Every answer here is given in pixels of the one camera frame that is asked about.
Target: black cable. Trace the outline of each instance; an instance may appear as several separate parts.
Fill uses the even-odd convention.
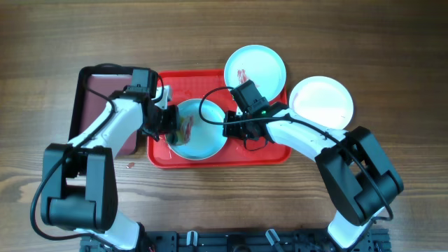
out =
[[[116,64],[110,64],[110,63],[99,64],[95,67],[121,67],[121,68],[124,68],[123,66],[116,65]],[[97,95],[98,97],[101,97],[102,99],[105,99],[111,105],[111,112],[109,113],[107,118],[104,119],[104,121],[100,125],[98,125],[98,127],[96,129],[94,129],[92,131],[92,133],[88,134],[88,136],[84,140],[82,140],[80,143],[78,143],[76,146],[74,146],[68,153],[63,154],[63,156],[51,167],[51,169],[48,171],[48,173],[43,177],[42,182],[39,185],[39,187],[37,188],[37,191],[34,194],[33,200],[31,201],[31,209],[30,209],[31,226],[33,227],[33,230],[36,232],[36,234],[38,234],[42,238],[48,239],[50,241],[62,241],[62,240],[68,240],[68,239],[75,239],[75,238],[79,238],[79,237],[89,237],[91,239],[95,239],[98,242],[103,243],[103,244],[119,251],[119,249],[117,249],[114,245],[112,245],[109,242],[104,241],[103,239],[95,236],[94,234],[90,234],[90,233],[73,234],[73,235],[67,235],[67,236],[61,236],[61,237],[51,236],[49,234],[46,234],[41,229],[39,229],[37,222],[36,222],[37,201],[43,191],[43,188],[45,187],[46,183],[48,182],[48,180],[50,180],[51,176],[56,172],[57,168],[60,165],[63,165],[63,163],[65,162],[65,160],[68,157],[71,157],[74,153],[78,152],[81,149],[81,146],[83,146],[86,143],[88,143],[89,141],[91,141],[92,138],[112,119],[113,115],[116,112],[116,106],[110,98],[108,98],[107,96],[105,96],[101,93],[98,93],[97,91],[90,89],[87,86],[85,81],[83,81],[83,87],[87,91],[91,92],[92,94]]]
[[[117,69],[122,69],[126,74],[132,75],[132,71],[134,67],[130,67],[130,69],[126,68],[126,66],[120,66],[119,64],[114,63],[102,63],[94,66],[94,68],[102,68],[102,67],[115,67]]]
[[[155,104],[158,103],[158,102],[160,102],[160,101],[162,101],[162,98],[163,98],[163,90],[164,90],[163,79],[162,79],[162,77],[160,76],[160,74],[157,74],[157,79],[160,80],[160,84],[161,84],[161,86],[162,86],[162,92],[160,93],[159,97],[157,97],[156,99],[154,99],[153,102],[154,102]]]
[[[254,148],[254,149],[249,149],[249,148],[247,148],[247,140],[248,140],[248,139],[243,140],[243,144],[244,144],[244,148],[245,148],[246,150],[248,150],[248,151],[259,151],[259,150],[261,150],[262,148],[266,147],[266,146],[267,146],[267,142],[268,142],[268,140],[265,139],[265,145],[264,145],[264,146],[261,146],[261,147],[258,147],[258,148]]]
[[[204,97],[202,98],[201,102],[199,103],[199,117],[201,119],[203,119],[203,121],[205,121],[206,123],[210,123],[212,125],[232,125],[232,124],[249,123],[249,122],[255,122],[255,121],[274,122],[274,121],[279,121],[279,120],[285,120],[285,121],[289,121],[289,122],[293,122],[293,123],[299,123],[301,125],[304,125],[304,126],[310,128],[310,129],[318,132],[319,134],[322,134],[323,136],[325,136],[329,140],[335,142],[335,144],[337,144],[355,162],[355,164],[359,167],[361,172],[364,174],[364,176],[369,181],[370,185],[373,187],[373,190],[378,195],[379,199],[381,200],[381,203],[386,208],[387,213],[389,214],[389,216],[388,217],[382,217],[382,216],[372,217],[370,219],[371,223],[374,223],[374,222],[376,222],[378,220],[381,220],[381,221],[392,221],[392,219],[393,219],[393,212],[392,212],[391,206],[389,206],[389,203],[387,203],[386,199],[384,199],[384,196],[383,196],[382,192],[379,190],[377,184],[373,181],[373,178],[367,172],[367,170],[365,169],[363,164],[361,164],[361,162],[359,162],[358,158],[356,158],[355,155],[350,150],[348,150],[345,146],[343,146],[339,140],[337,140],[335,137],[330,135],[328,132],[325,132],[322,129],[319,129],[319,128],[309,124],[308,122],[304,122],[304,121],[301,121],[301,120],[294,119],[294,118],[292,118],[289,115],[289,113],[284,115],[284,116],[281,116],[281,117],[275,117],[275,118],[274,117],[270,117],[270,118],[250,118],[250,119],[245,119],[245,120],[240,120],[240,121],[235,121],[235,122],[212,122],[210,120],[205,119],[204,116],[202,115],[202,104],[204,103],[205,99],[209,95],[211,95],[212,93],[214,93],[214,92],[216,92],[218,90],[224,90],[224,89],[233,89],[233,87],[217,87],[217,88],[211,90],[210,92],[206,93],[204,95]]]

